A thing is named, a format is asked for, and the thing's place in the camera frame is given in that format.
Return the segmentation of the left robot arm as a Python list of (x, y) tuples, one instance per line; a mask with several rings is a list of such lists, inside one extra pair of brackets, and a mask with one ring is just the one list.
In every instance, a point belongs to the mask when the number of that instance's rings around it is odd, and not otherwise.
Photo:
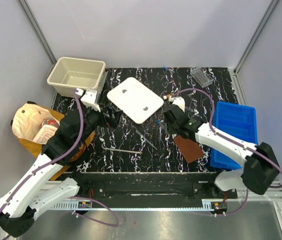
[(6, 195), (0, 198), (0, 227), (17, 238), (27, 232), (38, 217), (53, 205), (67, 198), (83, 198), (92, 194), (90, 182), (80, 173), (73, 173), (45, 194), (39, 190), (66, 166), (97, 127), (115, 128), (123, 111), (105, 106), (100, 111), (81, 104), (68, 111), (59, 128), (43, 145), (36, 161)]

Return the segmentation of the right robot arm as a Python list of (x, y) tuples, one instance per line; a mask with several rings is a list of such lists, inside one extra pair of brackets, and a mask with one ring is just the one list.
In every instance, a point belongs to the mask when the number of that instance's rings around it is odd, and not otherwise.
[(264, 195), (279, 174), (279, 165), (272, 147), (263, 142), (256, 145), (227, 134), (199, 117), (189, 118), (183, 110), (171, 104), (163, 110), (164, 122), (169, 133), (183, 139), (203, 144), (230, 157), (240, 169), (223, 171), (208, 185), (214, 198), (231, 189), (248, 189)]

